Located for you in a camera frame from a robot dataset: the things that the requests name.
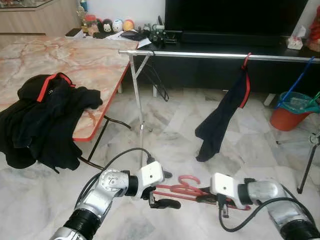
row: marble floor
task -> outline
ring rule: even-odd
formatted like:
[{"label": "marble floor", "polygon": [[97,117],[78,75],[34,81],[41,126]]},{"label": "marble floor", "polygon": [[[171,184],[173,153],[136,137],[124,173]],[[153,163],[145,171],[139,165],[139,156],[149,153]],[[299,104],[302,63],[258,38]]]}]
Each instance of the marble floor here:
[{"label": "marble floor", "polygon": [[[150,87],[141,87],[141,102],[147,131],[144,146],[163,167],[173,173],[166,184],[178,183],[179,175],[190,174],[201,180],[200,187],[209,185],[215,172],[239,180],[273,178],[287,186],[312,213],[320,228],[320,150],[314,157],[304,192],[296,187],[302,178],[309,152],[308,142],[277,145],[276,140],[308,139],[320,126],[320,117],[312,114],[296,129],[281,132],[274,129],[269,118],[272,107],[264,107],[265,94],[251,94],[244,109],[238,109],[225,134],[220,153],[207,162],[197,162],[195,156],[202,140],[194,130],[214,110],[224,92],[212,89],[173,89],[169,102],[152,97]],[[105,165],[116,154],[137,147],[139,142],[138,111],[132,86],[123,86],[107,115],[133,126],[129,130],[111,123],[93,156],[93,162]],[[92,142],[77,143],[88,156]],[[119,158],[113,168],[139,169],[139,153],[131,152]],[[98,170],[81,163],[75,171],[61,169],[56,174],[36,163],[26,169],[7,166],[0,153],[0,239],[49,239],[73,211],[82,187]],[[129,197],[115,199],[95,240],[280,240],[276,228],[262,210],[243,229],[229,233],[219,225],[216,206],[181,200],[176,209],[150,209],[148,202]],[[230,210],[225,224],[234,227],[250,212]]]}]

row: red table edge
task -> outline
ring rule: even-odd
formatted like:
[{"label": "red table edge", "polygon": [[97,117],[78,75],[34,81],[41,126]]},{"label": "red table edge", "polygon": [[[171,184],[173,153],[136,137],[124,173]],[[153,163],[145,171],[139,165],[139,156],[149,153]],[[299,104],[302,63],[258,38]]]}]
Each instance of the red table edge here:
[{"label": "red table edge", "polygon": [[103,113],[101,114],[101,117],[100,117],[99,121],[97,122],[97,124],[95,125],[95,129],[92,131],[91,135],[90,135],[89,137],[87,137],[87,138],[77,138],[77,137],[73,137],[72,139],[73,139],[75,142],[89,142],[89,141],[91,141],[91,140],[94,138],[94,136],[96,135],[97,130],[98,130],[100,124],[101,124],[102,119],[104,118],[104,116],[105,116],[105,114],[106,114],[106,112],[107,112],[107,110],[108,110],[108,108],[109,108],[109,106],[110,106],[113,98],[115,97],[115,95],[116,95],[116,93],[117,93],[117,90],[118,90],[118,88],[119,88],[119,85],[122,83],[122,81],[123,81],[123,79],[124,79],[124,77],[125,77],[125,74],[127,73],[127,70],[128,70],[128,68],[129,68],[129,65],[130,65],[130,63],[128,62],[128,64],[126,65],[126,67],[125,67],[125,69],[124,69],[124,71],[123,71],[123,73],[122,73],[122,75],[121,75],[120,81],[119,81],[118,84],[116,85],[116,87],[115,87],[115,89],[114,89],[114,91],[113,91],[113,93],[112,93],[112,95],[111,95],[111,97],[110,97],[110,100],[109,100],[108,104],[105,106],[105,108],[104,108],[104,110],[103,110]]}]

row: black clothing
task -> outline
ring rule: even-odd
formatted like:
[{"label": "black clothing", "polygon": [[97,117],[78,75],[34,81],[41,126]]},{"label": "black clothing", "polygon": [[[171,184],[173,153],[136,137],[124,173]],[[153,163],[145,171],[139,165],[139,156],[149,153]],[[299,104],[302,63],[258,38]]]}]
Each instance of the black clothing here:
[{"label": "black clothing", "polygon": [[8,165],[22,169],[36,160],[54,169],[79,166],[82,151],[72,139],[85,108],[103,102],[100,92],[75,88],[63,73],[30,78],[18,90],[19,101],[0,112],[0,151]]},{"label": "black clothing", "polygon": [[197,161],[205,162],[220,151],[229,121],[238,107],[244,107],[249,92],[248,70],[243,67],[239,79],[223,97],[218,108],[195,129],[195,135],[203,139]]}]

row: marble table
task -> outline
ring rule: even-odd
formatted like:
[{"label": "marble table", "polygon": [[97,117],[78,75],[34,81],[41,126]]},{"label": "marble table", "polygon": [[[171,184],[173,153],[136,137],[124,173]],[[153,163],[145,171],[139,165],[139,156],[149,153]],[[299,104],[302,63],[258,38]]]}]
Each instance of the marble table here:
[{"label": "marble table", "polygon": [[73,133],[75,141],[90,141],[128,68],[128,56],[118,54],[118,49],[136,47],[135,41],[22,38],[0,51],[0,112],[18,100],[17,91],[29,78],[62,72],[76,87],[101,92],[103,104],[95,110],[86,109]]}]

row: television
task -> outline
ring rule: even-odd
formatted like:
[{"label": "television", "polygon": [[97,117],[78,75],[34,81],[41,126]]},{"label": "television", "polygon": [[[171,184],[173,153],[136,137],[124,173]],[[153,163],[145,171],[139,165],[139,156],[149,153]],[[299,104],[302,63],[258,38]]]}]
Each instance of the television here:
[{"label": "television", "polygon": [[165,30],[206,42],[290,36],[308,0],[166,0]]}]

